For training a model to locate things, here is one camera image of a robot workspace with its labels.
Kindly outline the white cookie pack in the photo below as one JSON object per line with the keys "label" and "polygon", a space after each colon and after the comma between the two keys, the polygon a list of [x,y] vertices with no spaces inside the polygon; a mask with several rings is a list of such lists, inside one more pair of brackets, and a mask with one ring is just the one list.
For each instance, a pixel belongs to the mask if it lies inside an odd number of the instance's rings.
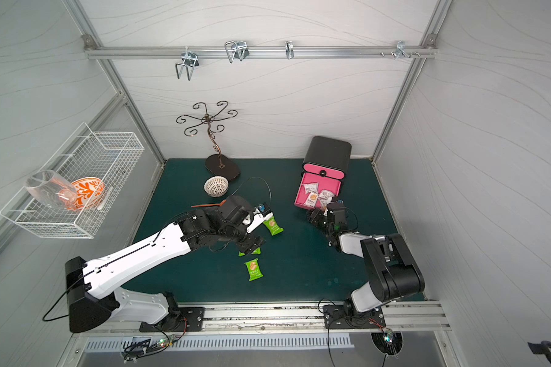
{"label": "white cookie pack", "polygon": [[326,207],[335,196],[336,194],[332,191],[323,190],[318,194],[318,201],[322,207]]}
{"label": "white cookie pack", "polygon": [[306,183],[306,184],[304,183],[302,186],[303,186],[306,194],[309,194],[309,193],[318,194],[318,182]]}
{"label": "white cookie pack", "polygon": [[304,205],[308,208],[316,208],[319,204],[319,195],[314,192],[310,192],[304,201]]}

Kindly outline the white cookie pack top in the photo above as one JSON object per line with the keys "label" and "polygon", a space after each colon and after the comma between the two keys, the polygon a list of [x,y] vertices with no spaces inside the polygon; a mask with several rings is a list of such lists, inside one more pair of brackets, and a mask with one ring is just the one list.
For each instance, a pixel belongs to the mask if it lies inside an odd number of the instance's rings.
{"label": "white cookie pack top", "polygon": [[306,184],[304,183],[302,186],[303,186],[306,194],[309,194],[309,193],[318,194],[318,182],[306,183]]}

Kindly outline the green cookie pack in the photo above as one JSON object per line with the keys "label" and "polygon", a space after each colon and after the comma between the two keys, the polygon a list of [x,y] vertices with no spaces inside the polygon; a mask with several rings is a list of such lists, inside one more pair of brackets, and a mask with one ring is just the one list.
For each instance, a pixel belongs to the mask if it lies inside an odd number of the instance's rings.
{"label": "green cookie pack", "polygon": [[267,227],[271,236],[278,235],[284,231],[284,229],[277,223],[275,217],[269,217],[263,222],[263,224]]}
{"label": "green cookie pack", "polygon": [[258,258],[245,262],[245,266],[248,271],[249,281],[255,281],[263,277]]}

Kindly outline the black pink drawer cabinet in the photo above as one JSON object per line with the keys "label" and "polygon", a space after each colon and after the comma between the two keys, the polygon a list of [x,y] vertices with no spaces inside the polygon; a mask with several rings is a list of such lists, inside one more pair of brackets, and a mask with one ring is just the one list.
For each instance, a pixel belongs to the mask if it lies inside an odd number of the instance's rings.
{"label": "black pink drawer cabinet", "polygon": [[[352,145],[349,142],[324,136],[313,137],[302,162],[302,179],[294,205],[303,209],[315,209],[304,205],[308,196],[302,186],[305,183],[318,182],[318,194],[328,190],[338,196],[347,175],[351,151]],[[316,208],[324,209],[320,203]]]}

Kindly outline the green cookie pack barcode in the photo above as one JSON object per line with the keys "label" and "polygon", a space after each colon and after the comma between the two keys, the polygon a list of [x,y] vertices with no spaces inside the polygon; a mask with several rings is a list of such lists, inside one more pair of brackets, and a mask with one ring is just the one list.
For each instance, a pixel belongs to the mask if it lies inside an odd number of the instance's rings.
{"label": "green cookie pack barcode", "polygon": [[[260,254],[261,254],[261,249],[260,249],[260,248],[255,249],[255,250],[254,250],[253,252],[251,252],[250,254],[251,254],[251,255],[260,255]],[[239,256],[239,257],[243,257],[243,256],[245,256],[245,255],[246,255],[246,254],[243,253],[243,252],[239,252],[239,253],[238,253],[238,256]]]}

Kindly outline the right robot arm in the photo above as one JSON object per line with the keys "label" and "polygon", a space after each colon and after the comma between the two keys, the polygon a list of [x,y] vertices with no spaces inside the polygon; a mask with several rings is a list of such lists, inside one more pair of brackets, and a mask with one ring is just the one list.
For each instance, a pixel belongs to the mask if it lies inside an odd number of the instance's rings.
{"label": "right robot arm", "polygon": [[364,260],[367,282],[350,293],[344,313],[361,316],[424,292],[424,277],[402,235],[365,235],[350,229],[347,211],[337,197],[324,209],[308,211],[309,223],[325,234],[330,247]]}

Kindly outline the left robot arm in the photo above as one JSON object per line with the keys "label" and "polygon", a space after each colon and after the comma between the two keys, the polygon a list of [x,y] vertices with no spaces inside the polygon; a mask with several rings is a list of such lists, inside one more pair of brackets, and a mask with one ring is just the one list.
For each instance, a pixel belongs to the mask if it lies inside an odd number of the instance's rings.
{"label": "left robot arm", "polygon": [[230,195],[219,204],[194,206],[158,232],[113,254],[65,264],[67,319],[71,333],[85,333],[107,322],[139,322],[143,331],[194,331],[185,310],[170,292],[147,294],[123,285],[173,258],[216,243],[234,243],[248,255],[265,242],[254,230],[272,218],[271,208],[251,206]]}

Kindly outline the orange spoon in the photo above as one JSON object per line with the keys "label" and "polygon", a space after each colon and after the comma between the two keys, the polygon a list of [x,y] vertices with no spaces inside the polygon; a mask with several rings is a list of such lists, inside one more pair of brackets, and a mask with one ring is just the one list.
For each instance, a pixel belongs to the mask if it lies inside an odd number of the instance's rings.
{"label": "orange spoon", "polygon": [[192,209],[197,208],[211,208],[211,207],[220,207],[223,206],[226,203],[227,200],[222,200],[220,203],[205,203],[205,204],[199,204],[199,205],[192,205]]}

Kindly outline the white patterned small bowl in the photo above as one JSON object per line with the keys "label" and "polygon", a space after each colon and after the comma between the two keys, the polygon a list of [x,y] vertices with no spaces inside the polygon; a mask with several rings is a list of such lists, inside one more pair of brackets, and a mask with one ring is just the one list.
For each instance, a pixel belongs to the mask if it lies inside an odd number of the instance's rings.
{"label": "white patterned small bowl", "polygon": [[210,197],[223,197],[228,191],[229,180],[222,176],[214,176],[204,183],[204,191]]}

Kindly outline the green mat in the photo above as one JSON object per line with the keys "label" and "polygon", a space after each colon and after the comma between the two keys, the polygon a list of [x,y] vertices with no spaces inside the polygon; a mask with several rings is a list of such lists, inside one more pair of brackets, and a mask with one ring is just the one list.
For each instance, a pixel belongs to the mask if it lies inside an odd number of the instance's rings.
{"label": "green mat", "polygon": [[[302,178],[302,159],[234,159],[241,173],[229,194],[248,177],[261,177],[272,192],[271,207],[284,232],[272,237],[261,225],[253,231],[266,239],[260,255],[239,257],[238,248],[223,243],[173,258],[123,287],[157,294],[171,292],[177,302],[343,301],[367,281],[364,260],[340,253],[312,226],[307,213],[294,205]],[[163,171],[134,242],[154,234],[192,205],[216,203],[204,192],[211,177],[203,159],[170,159]],[[399,232],[368,159],[351,160],[341,184],[350,228],[367,235]],[[245,263],[258,259],[263,277],[249,281]]]}

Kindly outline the green cookie pack bottom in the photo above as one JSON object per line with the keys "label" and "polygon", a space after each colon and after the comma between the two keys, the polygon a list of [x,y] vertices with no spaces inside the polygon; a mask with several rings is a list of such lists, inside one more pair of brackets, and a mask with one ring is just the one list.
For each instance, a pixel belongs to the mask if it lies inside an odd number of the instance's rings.
{"label": "green cookie pack bottom", "polygon": [[245,262],[245,266],[248,271],[249,281],[255,281],[263,277],[258,258]]}

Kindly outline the brown metal hook stand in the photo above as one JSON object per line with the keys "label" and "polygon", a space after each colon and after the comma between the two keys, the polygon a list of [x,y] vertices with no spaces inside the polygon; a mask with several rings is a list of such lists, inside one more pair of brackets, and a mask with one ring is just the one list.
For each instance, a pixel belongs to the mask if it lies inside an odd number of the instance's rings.
{"label": "brown metal hook stand", "polygon": [[206,158],[204,166],[214,176],[224,177],[231,182],[240,176],[240,168],[222,152],[220,145],[217,143],[217,135],[225,130],[225,126],[222,122],[237,117],[238,111],[235,109],[227,110],[229,102],[226,100],[217,102],[216,106],[220,107],[220,110],[211,114],[205,102],[196,102],[192,108],[193,110],[203,109],[203,116],[198,117],[182,114],[177,117],[175,121],[179,125],[185,124],[188,119],[197,121],[194,125],[185,128],[184,134],[187,137],[194,137],[198,133],[199,128],[206,128],[208,138],[211,141],[215,153]]}

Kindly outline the orange patterned bowl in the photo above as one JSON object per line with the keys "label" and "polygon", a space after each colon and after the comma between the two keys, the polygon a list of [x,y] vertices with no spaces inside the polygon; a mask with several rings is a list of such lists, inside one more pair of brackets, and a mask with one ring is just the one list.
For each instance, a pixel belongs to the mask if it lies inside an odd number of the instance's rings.
{"label": "orange patterned bowl", "polygon": [[76,198],[66,208],[73,211],[96,209],[102,203],[106,191],[105,183],[98,177],[83,177],[71,183],[76,190]]}

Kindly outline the metal hook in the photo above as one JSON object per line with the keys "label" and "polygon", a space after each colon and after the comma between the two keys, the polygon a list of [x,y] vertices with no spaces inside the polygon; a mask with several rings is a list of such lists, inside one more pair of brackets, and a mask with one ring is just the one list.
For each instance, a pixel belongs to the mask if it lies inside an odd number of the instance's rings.
{"label": "metal hook", "polygon": [[403,41],[398,41],[395,49],[392,52],[380,52],[381,57],[391,57],[395,60],[399,59],[412,59],[420,56],[419,52],[410,52],[407,50],[407,46]]}
{"label": "metal hook", "polygon": [[235,60],[243,61],[249,56],[249,48],[246,41],[227,41],[224,44],[224,49],[230,64]]}
{"label": "metal hook", "polygon": [[199,57],[196,53],[191,52],[186,49],[184,53],[181,54],[181,61],[175,64],[176,76],[178,79],[186,77],[188,81],[191,80],[194,74],[196,67],[200,65]]}
{"label": "metal hook", "polygon": [[292,60],[294,58],[294,45],[292,41],[285,42],[286,59]]}

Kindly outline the clear glass cup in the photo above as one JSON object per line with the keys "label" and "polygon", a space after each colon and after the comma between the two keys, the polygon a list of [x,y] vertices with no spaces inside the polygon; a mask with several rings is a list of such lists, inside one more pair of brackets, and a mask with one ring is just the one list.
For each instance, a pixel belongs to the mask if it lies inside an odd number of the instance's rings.
{"label": "clear glass cup", "polygon": [[26,178],[24,189],[51,209],[76,209],[76,188],[56,171],[38,171]]}

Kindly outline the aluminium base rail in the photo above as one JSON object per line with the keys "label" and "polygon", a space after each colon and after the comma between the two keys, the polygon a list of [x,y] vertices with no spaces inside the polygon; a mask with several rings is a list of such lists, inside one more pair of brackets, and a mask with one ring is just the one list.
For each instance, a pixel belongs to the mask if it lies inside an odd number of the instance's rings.
{"label": "aluminium base rail", "polygon": [[[208,303],[182,304],[181,307],[204,307],[204,322],[200,332],[206,334],[235,333],[321,333],[328,331],[321,307],[342,306],[339,301],[309,301],[287,303]],[[438,301],[390,302],[379,307],[386,328],[395,332],[450,331],[451,325]],[[330,330],[332,332],[381,332],[369,330]]]}

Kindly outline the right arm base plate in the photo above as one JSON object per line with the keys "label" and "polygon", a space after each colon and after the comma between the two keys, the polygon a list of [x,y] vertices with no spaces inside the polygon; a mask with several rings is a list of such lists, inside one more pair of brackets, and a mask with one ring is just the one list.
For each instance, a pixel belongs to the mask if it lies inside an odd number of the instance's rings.
{"label": "right arm base plate", "polygon": [[329,304],[321,307],[321,313],[329,330],[381,330],[386,327],[384,314],[379,308],[365,313],[348,313],[342,306]]}

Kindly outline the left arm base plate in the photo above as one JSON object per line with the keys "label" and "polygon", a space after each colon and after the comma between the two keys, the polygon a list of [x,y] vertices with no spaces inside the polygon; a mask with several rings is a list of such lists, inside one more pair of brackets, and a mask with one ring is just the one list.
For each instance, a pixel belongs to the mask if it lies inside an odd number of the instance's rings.
{"label": "left arm base plate", "polygon": [[200,332],[204,322],[204,307],[180,307],[177,312],[171,312],[155,325],[141,322],[141,333],[165,332]]}

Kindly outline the aluminium top rail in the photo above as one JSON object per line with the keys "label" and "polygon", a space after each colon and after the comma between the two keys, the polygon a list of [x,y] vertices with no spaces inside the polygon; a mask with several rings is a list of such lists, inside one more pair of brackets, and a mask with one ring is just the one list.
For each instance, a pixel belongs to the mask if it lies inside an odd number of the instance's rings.
{"label": "aluminium top rail", "polygon": [[[381,57],[380,52],[392,52],[396,45],[390,46],[300,46],[294,45],[293,60],[349,60],[375,59]],[[248,60],[287,60],[285,45],[248,46]],[[93,60],[179,60],[181,54],[190,50],[199,57],[199,61],[228,60],[224,46],[218,47],[100,47],[86,49],[84,53]],[[439,53],[436,47],[407,46],[410,52],[419,52],[418,58],[433,58]]]}

